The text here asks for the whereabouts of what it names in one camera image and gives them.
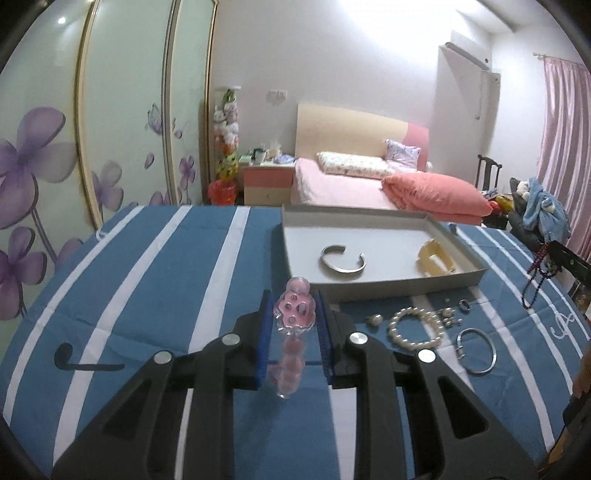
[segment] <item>plush toy stack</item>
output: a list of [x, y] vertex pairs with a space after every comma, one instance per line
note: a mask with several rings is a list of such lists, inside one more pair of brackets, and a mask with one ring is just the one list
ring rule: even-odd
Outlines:
[[216, 107], [213, 114], [216, 150], [222, 153], [216, 171], [222, 180], [232, 180], [238, 173], [238, 133], [238, 102], [234, 90], [229, 89], [223, 98], [223, 109]]

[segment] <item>gold door frame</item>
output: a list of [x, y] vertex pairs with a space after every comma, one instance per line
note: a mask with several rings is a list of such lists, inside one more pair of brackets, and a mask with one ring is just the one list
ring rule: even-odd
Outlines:
[[[162, 101], [161, 110], [163, 115], [163, 153], [164, 153], [164, 173], [168, 188], [168, 195], [171, 203], [178, 204], [177, 190], [174, 184], [174, 163], [172, 159], [172, 139], [173, 134], [171, 130], [171, 112], [170, 112], [170, 78], [173, 59], [174, 48], [174, 34], [178, 21], [178, 13], [180, 10], [182, 0], [173, 0], [170, 15], [168, 18], [166, 39], [164, 44], [163, 55], [163, 71], [162, 71]], [[199, 132], [203, 138], [202, 155], [200, 155], [200, 169], [201, 181], [203, 189], [203, 200], [205, 201], [207, 185], [210, 183], [209, 173], [209, 109], [210, 109], [210, 76], [211, 76], [211, 60], [213, 48], [213, 29], [215, 25], [217, 5], [219, 0], [212, 0], [213, 11], [212, 19], [209, 28], [209, 39], [207, 43], [207, 57], [205, 70], [205, 85], [204, 85], [204, 111], [202, 118], [202, 131]], [[80, 169], [80, 180], [82, 190], [86, 201], [86, 207], [89, 212], [90, 220], [95, 229], [100, 229], [103, 225], [103, 220], [100, 215], [98, 200], [95, 195], [95, 189], [92, 182], [92, 171], [87, 164], [86, 154], [86, 137], [82, 130], [82, 119], [84, 118], [84, 78], [86, 70], [86, 57], [88, 52], [88, 45], [90, 43], [90, 33], [94, 25], [96, 14], [100, 6], [100, 0], [95, 0], [90, 5], [88, 14], [86, 16], [85, 24], [82, 29], [82, 38], [80, 39], [80, 47], [78, 49], [78, 57], [76, 60], [76, 74], [74, 78], [74, 137], [76, 141], [76, 150], [78, 154], [78, 166]]]
[[86, 55], [88, 53], [88, 44], [90, 42], [90, 31], [95, 23], [96, 13], [99, 9], [100, 0], [95, 0], [88, 9], [84, 27], [82, 28], [82, 37], [80, 47], [78, 48], [78, 58], [76, 59], [76, 74], [74, 76], [74, 139], [76, 142], [76, 151], [78, 155], [78, 168], [80, 170], [80, 181], [82, 192], [86, 201], [86, 207], [93, 227], [98, 230], [103, 226], [103, 219], [100, 215], [99, 202], [96, 199], [95, 187], [92, 183], [92, 171], [86, 164], [86, 136], [82, 133], [82, 118], [84, 118], [84, 76], [86, 73]]

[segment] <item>silver cuff bracelet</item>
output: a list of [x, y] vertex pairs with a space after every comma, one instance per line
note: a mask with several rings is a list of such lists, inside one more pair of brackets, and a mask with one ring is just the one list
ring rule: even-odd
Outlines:
[[359, 267], [354, 268], [352, 270], [347, 270], [345, 268], [335, 267], [334, 265], [331, 265], [324, 257], [326, 254], [331, 254], [331, 253], [338, 253], [338, 254], [345, 253], [346, 248], [347, 247], [345, 247], [344, 245], [329, 245], [328, 247], [325, 247], [324, 250], [322, 250], [322, 254], [320, 255], [320, 261], [326, 267], [328, 267], [329, 269], [331, 269], [332, 271], [335, 271], [337, 273], [349, 274], [349, 275], [361, 273], [365, 269], [365, 265], [367, 264], [367, 262], [365, 261], [365, 256], [363, 254], [359, 255]]
[[[481, 336], [482, 338], [484, 338], [484, 340], [486, 340], [488, 342], [488, 345], [491, 347], [491, 351], [492, 351], [492, 363], [490, 365], [489, 368], [487, 368], [486, 370], [472, 370], [471, 368], [468, 368], [466, 365], [464, 365], [462, 363], [462, 359], [466, 356], [466, 354], [464, 353], [464, 347], [462, 346], [462, 335], [464, 335], [465, 333], [475, 333], [479, 336]], [[457, 355], [457, 359], [460, 361], [460, 363], [462, 363], [462, 366], [464, 367], [464, 369], [466, 369], [467, 372], [470, 372], [473, 375], [485, 375], [488, 372], [490, 372], [493, 367], [495, 366], [496, 363], [496, 347], [495, 344], [492, 342], [491, 337], [489, 337], [487, 334], [485, 334], [482, 330], [479, 330], [477, 328], [467, 328], [466, 330], [462, 330], [459, 335], [457, 336], [457, 341], [456, 341], [456, 355]]]

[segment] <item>ceiling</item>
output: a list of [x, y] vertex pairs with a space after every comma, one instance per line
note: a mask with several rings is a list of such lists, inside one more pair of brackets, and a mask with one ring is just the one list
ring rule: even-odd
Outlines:
[[457, 0], [456, 5], [459, 12], [492, 34], [528, 25], [556, 25], [536, 0]]

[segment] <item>pink curtain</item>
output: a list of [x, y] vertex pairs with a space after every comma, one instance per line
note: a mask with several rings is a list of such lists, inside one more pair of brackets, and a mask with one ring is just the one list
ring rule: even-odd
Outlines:
[[546, 124], [538, 180], [569, 214], [567, 246], [591, 261], [591, 73], [583, 65], [544, 59]]

